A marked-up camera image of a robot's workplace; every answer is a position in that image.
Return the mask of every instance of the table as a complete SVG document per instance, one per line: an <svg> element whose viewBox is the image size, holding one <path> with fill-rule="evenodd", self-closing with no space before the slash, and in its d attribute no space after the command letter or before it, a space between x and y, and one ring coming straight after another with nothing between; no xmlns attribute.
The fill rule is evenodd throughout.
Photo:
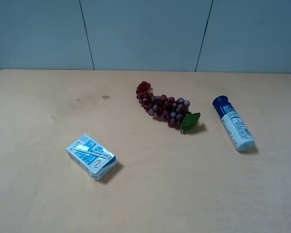
<svg viewBox="0 0 291 233"><path fill-rule="evenodd" d="M191 101L181 135L136 99ZM237 152L226 95L256 140ZM65 149L84 133L118 159L101 182ZM291 74L0 71L0 233L291 233Z"/></svg>

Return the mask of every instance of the wall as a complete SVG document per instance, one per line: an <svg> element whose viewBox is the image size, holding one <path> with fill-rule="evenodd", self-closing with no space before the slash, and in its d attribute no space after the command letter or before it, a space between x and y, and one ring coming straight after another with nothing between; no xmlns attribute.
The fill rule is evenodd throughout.
<svg viewBox="0 0 291 233"><path fill-rule="evenodd" d="M94 66L291 73L291 0L0 0L0 69Z"/></svg>

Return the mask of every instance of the green leaf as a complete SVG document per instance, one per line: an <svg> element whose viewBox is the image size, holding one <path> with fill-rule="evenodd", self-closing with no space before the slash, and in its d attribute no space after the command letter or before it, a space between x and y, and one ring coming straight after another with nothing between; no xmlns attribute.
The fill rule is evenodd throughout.
<svg viewBox="0 0 291 233"><path fill-rule="evenodd" d="M191 128L194 128L196 124L191 124L191 125L188 125L188 126L184 126L183 127L183 133L187 133L187 131L189 131Z"/></svg>
<svg viewBox="0 0 291 233"><path fill-rule="evenodd" d="M190 126L190 125L196 125L198 120L200 118L200 113L194 113L194 114L191 114L191 115L187 115L184 119L183 119L183 126L186 127L186 126Z"/></svg>

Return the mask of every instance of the logo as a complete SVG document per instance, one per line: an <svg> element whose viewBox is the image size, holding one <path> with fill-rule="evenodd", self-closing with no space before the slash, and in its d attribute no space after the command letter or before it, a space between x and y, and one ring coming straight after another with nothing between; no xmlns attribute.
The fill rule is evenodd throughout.
<svg viewBox="0 0 291 233"><path fill-rule="evenodd" d="M100 164L101 164L101 160L97 160L97 161L94 163L94 168L99 167Z"/></svg>

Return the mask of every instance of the white can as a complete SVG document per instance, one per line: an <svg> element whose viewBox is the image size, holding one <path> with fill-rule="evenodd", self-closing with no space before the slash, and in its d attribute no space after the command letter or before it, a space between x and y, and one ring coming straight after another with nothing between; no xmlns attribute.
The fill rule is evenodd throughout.
<svg viewBox="0 0 291 233"><path fill-rule="evenodd" d="M226 96L217 97L212 105L217 110L225 130L237 150L249 150L255 146L253 136Z"/></svg>

